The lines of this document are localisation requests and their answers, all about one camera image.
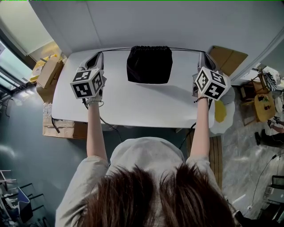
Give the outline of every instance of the brown hair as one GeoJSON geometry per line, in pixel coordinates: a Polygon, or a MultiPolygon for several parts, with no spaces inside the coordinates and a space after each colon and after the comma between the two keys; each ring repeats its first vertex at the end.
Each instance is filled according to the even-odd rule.
{"type": "Polygon", "coordinates": [[[159,197],[151,175],[138,167],[118,169],[87,199],[80,227],[151,227],[154,203],[161,200],[164,226],[232,227],[225,199],[209,184],[207,174],[183,164],[160,180],[159,197]]]}

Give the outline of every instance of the blue floor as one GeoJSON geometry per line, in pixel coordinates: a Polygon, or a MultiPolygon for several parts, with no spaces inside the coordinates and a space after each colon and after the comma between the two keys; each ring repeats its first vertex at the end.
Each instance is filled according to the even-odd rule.
{"type": "MultiPolygon", "coordinates": [[[[27,194],[44,194],[32,200],[32,207],[44,205],[34,212],[31,223],[46,217],[54,225],[55,211],[60,204],[77,166],[86,155],[86,140],[72,140],[42,135],[43,101],[35,88],[18,93],[9,102],[8,115],[0,111],[0,169],[12,170],[8,177],[16,178],[16,186],[32,183],[24,191],[27,194]]],[[[117,128],[123,140],[138,137],[160,137],[179,146],[185,131],[175,133],[167,128],[133,127],[117,128]]],[[[103,133],[106,152],[110,158],[119,139],[114,131],[103,133]]],[[[182,152],[186,156],[185,144],[182,152]]]]}

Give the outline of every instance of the black bag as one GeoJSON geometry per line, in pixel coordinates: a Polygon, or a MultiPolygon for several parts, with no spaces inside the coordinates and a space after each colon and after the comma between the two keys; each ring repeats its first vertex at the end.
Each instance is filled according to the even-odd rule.
{"type": "Polygon", "coordinates": [[[172,64],[172,51],[167,46],[132,47],[127,59],[128,81],[150,84],[167,83],[172,64]]]}

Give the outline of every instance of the cardboard box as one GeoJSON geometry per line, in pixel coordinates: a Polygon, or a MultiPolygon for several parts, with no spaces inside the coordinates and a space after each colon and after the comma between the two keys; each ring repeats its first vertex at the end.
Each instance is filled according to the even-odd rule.
{"type": "Polygon", "coordinates": [[[60,56],[51,57],[43,66],[39,77],[36,82],[43,88],[48,88],[53,80],[60,64],[63,62],[59,61],[60,56]]]}
{"type": "Polygon", "coordinates": [[[60,76],[60,73],[62,71],[62,68],[63,68],[63,62],[58,61],[54,70],[52,71],[48,84],[46,84],[46,88],[43,88],[39,84],[36,85],[36,91],[42,98],[43,102],[52,103],[56,84],[60,76]]]}
{"type": "Polygon", "coordinates": [[[248,56],[242,52],[217,46],[214,46],[209,54],[228,76],[230,76],[248,56]]]}
{"type": "Polygon", "coordinates": [[[51,120],[52,104],[45,103],[43,106],[43,135],[49,137],[59,137],[67,139],[86,139],[88,124],[83,122],[75,122],[68,120],[51,120]]]}

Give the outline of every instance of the person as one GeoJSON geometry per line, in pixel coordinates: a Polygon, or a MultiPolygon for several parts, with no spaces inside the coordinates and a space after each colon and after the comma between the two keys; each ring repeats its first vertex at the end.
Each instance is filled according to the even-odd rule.
{"type": "Polygon", "coordinates": [[[235,218],[242,227],[278,227],[280,224],[276,220],[261,217],[260,219],[245,218],[240,211],[235,213],[235,218]]]}
{"type": "Polygon", "coordinates": [[[107,162],[99,106],[88,106],[87,158],[56,211],[58,227],[232,227],[209,166],[208,99],[199,98],[191,153],[170,142],[128,139],[107,162]]]}
{"type": "MultiPolygon", "coordinates": [[[[280,121],[279,117],[274,117],[273,121],[276,124],[282,125],[284,126],[284,122],[280,121]]],[[[267,121],[267,124],[269,126],[269,128],[271,128],[271,130],[275,130],[276,132],[278,132],[275,135],[267,135],[265,133],[265,129],[263,129],[261,131],[261,136],[259,135],[258,132],[255,133],[255,138],[256,138],[256,144],[260,145],[260,144],[264,144],[270,147],[282,147],[284,144],[284,128],[278,127],[275,124],[273,124],[271,120],[267,121]]]]}

